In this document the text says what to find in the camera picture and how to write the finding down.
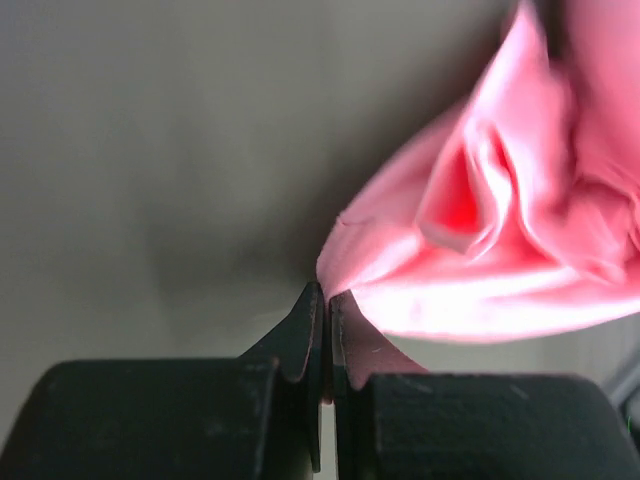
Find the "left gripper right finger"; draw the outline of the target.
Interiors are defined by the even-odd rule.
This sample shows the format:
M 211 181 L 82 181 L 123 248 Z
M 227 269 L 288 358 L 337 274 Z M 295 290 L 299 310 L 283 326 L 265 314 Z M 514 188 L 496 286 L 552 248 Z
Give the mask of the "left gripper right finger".
M 433 373 L 333 298 L 341 479 L 627 479 L 631 438 L 575 375 Z

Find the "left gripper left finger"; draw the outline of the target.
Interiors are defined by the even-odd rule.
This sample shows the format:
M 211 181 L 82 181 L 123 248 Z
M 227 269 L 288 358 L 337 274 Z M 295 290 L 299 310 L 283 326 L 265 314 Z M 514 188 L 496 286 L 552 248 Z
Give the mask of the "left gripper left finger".
M 236 358 L 78 360 L 34 385 L 14 479 L 309 479 L 320 469 L 323 295 Z

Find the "light pink t-shirt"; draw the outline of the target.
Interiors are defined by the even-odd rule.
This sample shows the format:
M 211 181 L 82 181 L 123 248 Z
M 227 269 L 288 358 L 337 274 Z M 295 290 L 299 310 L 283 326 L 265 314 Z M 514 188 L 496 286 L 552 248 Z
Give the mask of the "light pink t-shirt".
M 492 343 L 639 309 L 639 5 L 522 2 L 468 100 L 409 141 L 317 261 L 383 332 Z

